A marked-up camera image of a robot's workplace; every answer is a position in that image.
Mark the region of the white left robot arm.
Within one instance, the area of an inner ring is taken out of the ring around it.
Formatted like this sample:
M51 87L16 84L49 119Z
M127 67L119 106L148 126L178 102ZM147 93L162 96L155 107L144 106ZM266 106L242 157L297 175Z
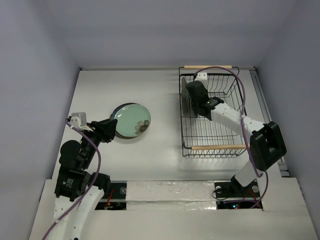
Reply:
M44 240L79 240L98 202L112 194L110 176L100 172L100 143L110 143L116 135L116 119L87 123L85 115L75 113L65 124L81 135L60 148L60 168L54 190L52 224Z

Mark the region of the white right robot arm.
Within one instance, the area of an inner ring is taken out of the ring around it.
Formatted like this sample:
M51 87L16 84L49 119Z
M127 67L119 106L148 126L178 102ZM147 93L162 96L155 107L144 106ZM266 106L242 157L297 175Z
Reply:
M267 170L280 160L287 147L280 127L274 121L264 123L254 120L229 106L216 96L209 97L204 84L195 80L186 83L181 90L186 95L186 106L198 116L221 124L242 136L249 160L235 174L228 187L219 189L220 194L242 196L255 179L267 174Z

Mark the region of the grey patterned plate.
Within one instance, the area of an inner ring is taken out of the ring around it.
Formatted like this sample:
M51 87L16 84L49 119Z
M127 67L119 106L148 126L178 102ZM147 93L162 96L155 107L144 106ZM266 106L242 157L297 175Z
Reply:
M189 94L187 90L187 81L185 77L181 79L181 106L183 115L185 117L190 116L190 106L189 106Z

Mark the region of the white blue floral plate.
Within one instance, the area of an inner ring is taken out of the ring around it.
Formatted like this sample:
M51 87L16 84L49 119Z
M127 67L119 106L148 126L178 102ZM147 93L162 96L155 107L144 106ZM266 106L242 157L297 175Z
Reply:
M193 106L192 106L192 101L191 99L188 100L188 107L189 107L189 116L191 118L197 118L198 114L194 111Z

